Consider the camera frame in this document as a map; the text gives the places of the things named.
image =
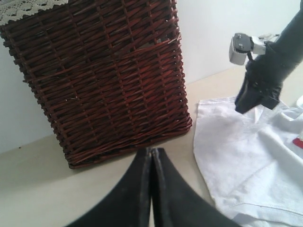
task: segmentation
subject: white lace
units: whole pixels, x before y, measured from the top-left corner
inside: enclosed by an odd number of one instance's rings
[[[66,4],[68,0],[0,0],[0,26],[10,20],[20,20],[24,15],[34,15],[40,10]]]

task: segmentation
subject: white cloth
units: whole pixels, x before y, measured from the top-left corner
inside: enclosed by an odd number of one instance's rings
[[[68,0],[0,0],[0,26],[66,3]]]
[[[216,208],[243,227],[303,226],[303,109],[200,101],[194,154]]]

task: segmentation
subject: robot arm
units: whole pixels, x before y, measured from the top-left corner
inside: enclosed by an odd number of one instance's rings
[[[253,60],[251,52],[259,56]],[[283,81],[303,60],[303,0],[300,11],[275,42],[236,33],[230,61],[243,65],[247,55],[250,60],[236,98],[236,111],[244,114],[257,105],[274,109],[279,103]]]

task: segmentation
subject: woven wicker texture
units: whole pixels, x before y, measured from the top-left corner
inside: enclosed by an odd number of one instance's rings
[[[70,0],[1,26],[70,168],[186,133],[173,0]]]

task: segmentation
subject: white table surface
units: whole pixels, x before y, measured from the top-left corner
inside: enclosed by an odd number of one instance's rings
[[[244,67],[236,67],[187,85],[191,131],[160,143],[187,183],[213,204],[193,155],[197,103],[237,95]],[[303,66],[285,81],[282,100],[292,105],[303,95]],[[74,221],[115,186],[134,155],[83,170],[70,170],[55,136],[0,155],[0,226],[60,227]]]

